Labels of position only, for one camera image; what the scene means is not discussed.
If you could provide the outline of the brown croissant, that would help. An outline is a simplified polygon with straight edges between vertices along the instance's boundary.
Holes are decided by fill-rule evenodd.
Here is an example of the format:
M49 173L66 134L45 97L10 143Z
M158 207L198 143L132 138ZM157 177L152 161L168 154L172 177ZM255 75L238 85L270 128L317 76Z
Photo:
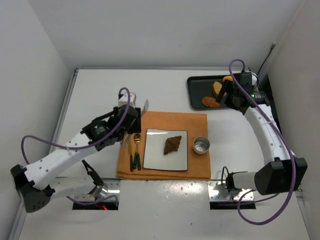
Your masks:
M167 138L165 141L163 154L168 155L169 153L177 152L180 147L181 139L181 135Z

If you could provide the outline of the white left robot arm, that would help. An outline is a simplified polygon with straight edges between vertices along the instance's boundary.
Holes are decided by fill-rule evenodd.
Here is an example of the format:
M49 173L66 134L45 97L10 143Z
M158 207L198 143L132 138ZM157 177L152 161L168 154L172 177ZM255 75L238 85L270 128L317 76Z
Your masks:
M132 106L114 107L113 111L96 117L62 148L26 166L11 168L14 188L27 213L34 213L51 200L77 194L88 194L98 201L106 198L108 186L85 158L108 146L121 142L125 135L141 132L141 109ZM82 162L86 176L59 175Z

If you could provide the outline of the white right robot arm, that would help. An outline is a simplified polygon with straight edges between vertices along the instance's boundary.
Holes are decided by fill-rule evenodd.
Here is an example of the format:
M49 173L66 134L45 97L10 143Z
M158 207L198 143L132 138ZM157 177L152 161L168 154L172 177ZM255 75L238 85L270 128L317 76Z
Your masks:
M261 195L295 191L307 170L303 158L287 149L279 129L268 118L266 104L249 106L244 114L263 153L264 167L257 172L239 171L227 176L228 191L251 189ZM149 111L141 121L142 140L136 152L142 162L169 164L167 169L133 169L134 154L124 147L119 151L116 175L127 180L201 180L211 178L210 155L198 153L197 137L208 136L206 114Z

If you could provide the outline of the stainless steel tongs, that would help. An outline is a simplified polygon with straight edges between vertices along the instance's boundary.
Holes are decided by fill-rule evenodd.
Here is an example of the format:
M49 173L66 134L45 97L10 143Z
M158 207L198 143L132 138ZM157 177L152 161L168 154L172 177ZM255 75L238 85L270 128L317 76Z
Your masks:
M146 99L143 108L131 107L129 110L128 127L124 130L124 138L120 142L120 146L124 148L133 134L139 134L142 131L142 117L147 112L149 101Z

